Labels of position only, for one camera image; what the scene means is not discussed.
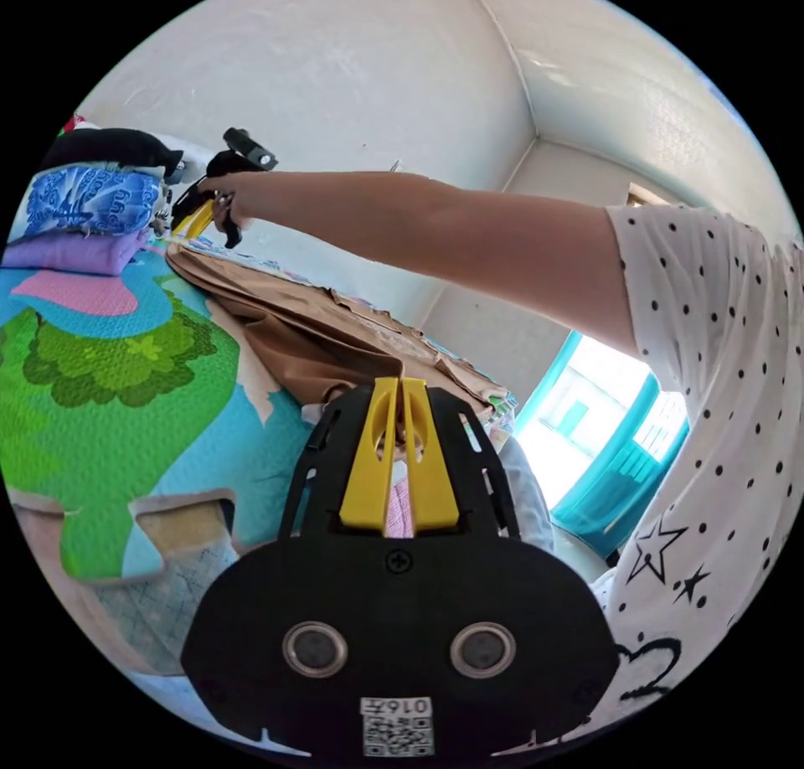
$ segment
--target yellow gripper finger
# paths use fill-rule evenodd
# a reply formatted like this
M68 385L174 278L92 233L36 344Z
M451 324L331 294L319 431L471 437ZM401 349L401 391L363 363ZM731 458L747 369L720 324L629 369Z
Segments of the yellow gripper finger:
M398 388L396 378L377 378L374 381L374 393L341 504L340 517L344 526L371 529L381 534L385 531L394 469ZM383 436L383 454L378 456Z
M214 219L212 212L213 201L205 202L194 214L190 226L187 228L187 237L197 239L211 224Z
M438 441L425 382L402 379L405 408L405 449L414 534L428 529L450 529L458 524L458 505ZM416 439L421 457L416 452Z

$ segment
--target brown fabric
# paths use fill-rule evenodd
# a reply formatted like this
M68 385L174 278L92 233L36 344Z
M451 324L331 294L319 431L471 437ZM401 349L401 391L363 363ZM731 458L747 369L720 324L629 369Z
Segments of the brown fabric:
M452 359L420 331L342 297L171 244L167 262L245 325L245 338L276 380L302 404L375 378L423 379L470 403L482 419L506 390Z

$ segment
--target qr code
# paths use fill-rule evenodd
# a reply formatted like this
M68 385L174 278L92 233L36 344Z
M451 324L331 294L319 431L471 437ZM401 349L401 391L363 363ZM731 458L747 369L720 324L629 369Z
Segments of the qr code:
M363 753L369 757L381 758L433 755L433 719L364 716Z

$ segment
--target polka dot shirt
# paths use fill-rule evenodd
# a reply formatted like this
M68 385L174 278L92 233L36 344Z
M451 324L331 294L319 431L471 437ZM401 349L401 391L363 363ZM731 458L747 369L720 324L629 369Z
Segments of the polka dot shirt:
M608 212L637 346L686 400L690 431L617 567L592 586L621 664L572 736L659 699L706 659L804 494L804 251L704 209Z

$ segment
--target plaid fabric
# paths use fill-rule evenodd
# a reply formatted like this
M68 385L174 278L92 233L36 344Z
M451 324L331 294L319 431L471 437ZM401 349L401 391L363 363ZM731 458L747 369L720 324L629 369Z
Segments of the plaid fabric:
M385 536L393 538L413 537L413 517L410 513L407 478L404 478L391 488L388 515L385 519Z

